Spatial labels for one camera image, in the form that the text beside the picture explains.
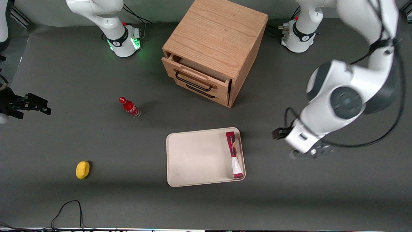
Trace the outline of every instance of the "tray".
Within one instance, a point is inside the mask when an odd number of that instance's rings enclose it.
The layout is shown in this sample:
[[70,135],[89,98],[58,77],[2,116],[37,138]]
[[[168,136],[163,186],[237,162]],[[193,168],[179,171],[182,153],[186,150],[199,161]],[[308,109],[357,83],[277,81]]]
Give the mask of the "tray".
[[[243,178],[233,179],[226,132],[234,131]],[[246,176],[240,132],[235,127],[173,133],[166,138],[167,183],[172,187],[243,180]]]

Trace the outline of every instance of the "green indicator light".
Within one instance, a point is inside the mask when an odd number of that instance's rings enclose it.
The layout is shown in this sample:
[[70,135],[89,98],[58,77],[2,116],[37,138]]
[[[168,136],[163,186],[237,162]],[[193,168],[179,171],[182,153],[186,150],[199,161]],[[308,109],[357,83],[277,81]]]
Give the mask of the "green indicator light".
[[112,45],[110,44],[109,40],[107,40],[107,43],[108,43],[108,44],[109,44],[109,46],[110,46],[110,50],[112,50],[112,51],[113,51]]
[[140,48],[140,40],[139,39],[130,38],[130,41],[133,43],[133,46],[134,46],[134,48],[136,48],[136,50]]

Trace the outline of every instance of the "wooden cabinet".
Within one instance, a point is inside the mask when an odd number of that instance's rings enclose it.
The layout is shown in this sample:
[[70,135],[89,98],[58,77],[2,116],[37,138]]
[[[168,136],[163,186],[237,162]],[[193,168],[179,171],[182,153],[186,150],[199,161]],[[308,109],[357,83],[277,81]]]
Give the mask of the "wooden cabinet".
[[256,59],[267,19],[227,0],[195,0],[162,48],[168,76],[231,108]]

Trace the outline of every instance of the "drawer handle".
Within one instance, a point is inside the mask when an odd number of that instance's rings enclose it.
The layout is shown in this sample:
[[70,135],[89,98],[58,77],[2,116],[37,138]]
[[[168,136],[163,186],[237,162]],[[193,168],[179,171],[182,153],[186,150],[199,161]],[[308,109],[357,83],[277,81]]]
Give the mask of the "drawer handle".
[[212,96],[212,95],[209,95],[209,94],[207,94],[207,93],[205,93],[205,92],[199,91],[198,89],[195,89],[195,88],[193,88],[193,87],[190,86],[190,85],[186,85],[186,87],[188,87],[189,89],[194,90],[194,91],[196,91],[196,92],[199,92],[199,93],[201,93],[201,94],[203,94],[203,95],[205,95],[205,96],[207,96],[207,97],[215,98],[215,96]]
[[196,85],[196,84],[193,84],[192,82],[189,82],[189,81],[187,81],[187,80],[185,80],[185,79],[182,79],[182,78],[178,77],[178,75],[179,75],[179,71],[176,71],[176,78],[177,78],[178,80],[180,80],[180,81],[183,81],[184,83],[186,83],[186,84],[188,84],[188,85],[194,86],[194,87],[196,87],[196,88],[198,88],[198,89],[201,89],[201,90],[203,90],[203,91],[205,91],[205,92],[209,92],[209,91],[212,89],[212,86],[210,86],[208,89],[205,89],[205,88],[203,88],[203,87],[201,87],[201,86],[198,86],[198,85]]

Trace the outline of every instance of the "red bottle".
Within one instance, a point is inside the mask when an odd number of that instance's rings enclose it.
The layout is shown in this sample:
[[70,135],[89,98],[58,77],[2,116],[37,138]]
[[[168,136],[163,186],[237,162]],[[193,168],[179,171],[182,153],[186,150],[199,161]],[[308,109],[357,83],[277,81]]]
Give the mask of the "red bottle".
[[127,111],[132,117],[137,118],[140,116],[139,109],[133,104],[133,102],[126,100],[126,98],[119,98],[119,102],[123,105],[125,111]]

